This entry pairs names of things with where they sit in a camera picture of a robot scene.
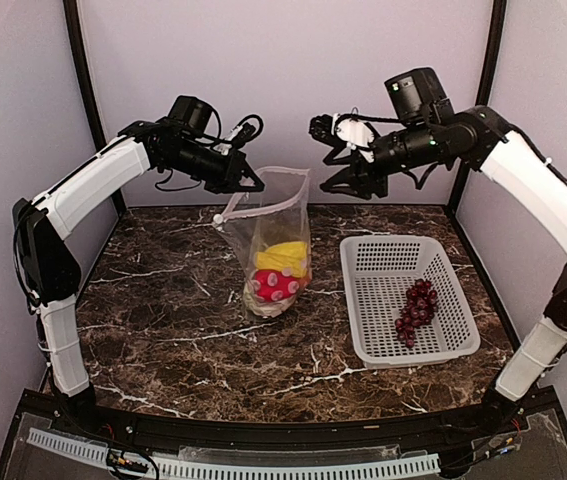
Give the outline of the red bell pepper toy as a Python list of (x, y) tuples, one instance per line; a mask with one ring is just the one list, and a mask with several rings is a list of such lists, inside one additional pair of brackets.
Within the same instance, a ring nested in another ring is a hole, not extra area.
[(299, 278), (277, 270), (257, 270), (248, 281), (249, 291), (264, 303), (279, 302), (293, 297), (302, 286)]

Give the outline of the clear zip top bag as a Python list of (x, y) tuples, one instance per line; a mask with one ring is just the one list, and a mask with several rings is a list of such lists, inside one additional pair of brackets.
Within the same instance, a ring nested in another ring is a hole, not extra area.
[(309, 169), (262, 167), (240, 181), (213, 226), (243, 270), (246, 309), (275, 318), (289, 309), (312, 278), (308, 214)]

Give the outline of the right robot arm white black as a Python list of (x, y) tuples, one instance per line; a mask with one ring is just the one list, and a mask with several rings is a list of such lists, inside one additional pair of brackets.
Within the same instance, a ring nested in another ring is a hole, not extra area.
[(529, 133), (486, 106), (443, 115), (402, 114), (386, 135), (376, 131), (376, 123), (354, 113), (312, 119), (310, 135), (329, 147), (324, 162), (334, 169), (321, 183), (322, 192), (381, 199), (394, 175), (408, 176), (421, 188), (439, 167), (468, 167), (482, 186), (502, 188), (532, 220), (530, 226), (508, 221), (505, 203), (494, 196), (476, 207), (474, 240), (485, 245), (494, 234), (499, 241), (487, 259), (499, 292), (558, 276), (539, 321), (497, 375), (498, 395), (474, 410), (474, 426), (493, 434), (512, 416), (509, 400), (520, 400), (567, 352), (567, 179)]

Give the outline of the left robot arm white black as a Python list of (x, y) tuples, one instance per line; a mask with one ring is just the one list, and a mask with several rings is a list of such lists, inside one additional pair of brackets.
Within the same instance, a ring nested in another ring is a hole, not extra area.
[(217, 139), (182, 121), (137, 121), (56, 184), (16, 202), (15, 271), (61, 394), (75, 397), (91, 388), (76, 320), (83, 269), (70, 247), (75, 231), (116, 191), (151, 171), (183, 173), (214, 194), (262, 191), (242, 150), (262, 130), (257, 115)]

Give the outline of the yellow vegetable toy front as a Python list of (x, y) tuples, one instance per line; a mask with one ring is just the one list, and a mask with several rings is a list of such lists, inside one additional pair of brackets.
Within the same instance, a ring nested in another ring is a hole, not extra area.
[(255, 255), (255, 267), (257, 270), (273, 270), (291, 274), (294, 267), (294, 259), (288, 255), (271, 252), (257, 252)]

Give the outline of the dark red grape bunch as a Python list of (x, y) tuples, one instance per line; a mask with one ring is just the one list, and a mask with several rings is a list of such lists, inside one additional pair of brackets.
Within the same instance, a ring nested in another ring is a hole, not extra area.
[(438, 311), (438, 292), (428, 279), (418, 278), (405, 291), (405, 303), (394, 321), (397, 340), (406, 348), (415, 346), (416, 331), (430, 325)]

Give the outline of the white plastic basket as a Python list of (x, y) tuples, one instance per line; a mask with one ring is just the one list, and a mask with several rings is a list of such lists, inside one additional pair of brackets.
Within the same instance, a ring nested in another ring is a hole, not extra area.
[(353, 347), (366, 368), (440, 364), (478, 351), (469, 304), (437, 240), (348, 237), (340, 257)]

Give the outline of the white cauliflower toy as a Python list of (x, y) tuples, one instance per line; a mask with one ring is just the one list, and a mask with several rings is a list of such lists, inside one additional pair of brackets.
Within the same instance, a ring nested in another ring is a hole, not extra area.
[(245, 308), (249, 312), (262, 318), (278, 317), (283, 314), (295, 300), (294, 297), (290, 297), (271, 303), (262, 302), (257, 299), (256, 294), (247, 284), (244, 285), (242, 299)]

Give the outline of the yellow vegetable toy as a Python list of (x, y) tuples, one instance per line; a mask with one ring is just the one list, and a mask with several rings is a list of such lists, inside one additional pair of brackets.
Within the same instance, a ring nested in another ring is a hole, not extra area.
[(294, 267), (294, 259), (288, 255), (271, 252), (257, 252), (255, 255), (255, 267), (257, 270), (273, 270), (291, 274)]
[(294, 259), (294, 267), (292, 276), (302, 278), (307, 274), (309, 265), (308, 244), (303, 241), (290, 241), (275, 244), (269, 247), (265, 252), (278, 253), (288, 255)]

